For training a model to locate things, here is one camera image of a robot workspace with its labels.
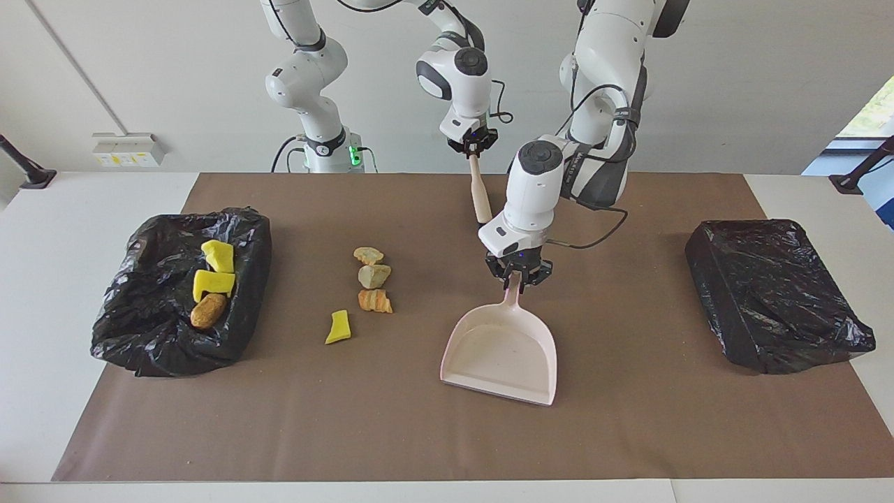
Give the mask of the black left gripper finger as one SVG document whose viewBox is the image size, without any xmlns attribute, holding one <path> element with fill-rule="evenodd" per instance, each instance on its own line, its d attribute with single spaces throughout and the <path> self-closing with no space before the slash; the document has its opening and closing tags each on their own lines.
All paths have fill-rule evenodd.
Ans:
<svg viewBox="0 0 894 503">
<path fill-rule="evenodd" d="M 520 269 L 520 291 L 524 291 L 526 286 L 537 286 L 537 284 L 543 283 L 552 274 L 552 269 L 552 261 L 542 258 L 523 263 Z"/>
<path fill-rule="evenodd" d="M 515 264 L 510 257 L 485 257 L 485 264 L 491 275 L 501 281 L 502 289 L 505 291 L 510 286 L 512 274 L 515 271 Z"/>
</svg>

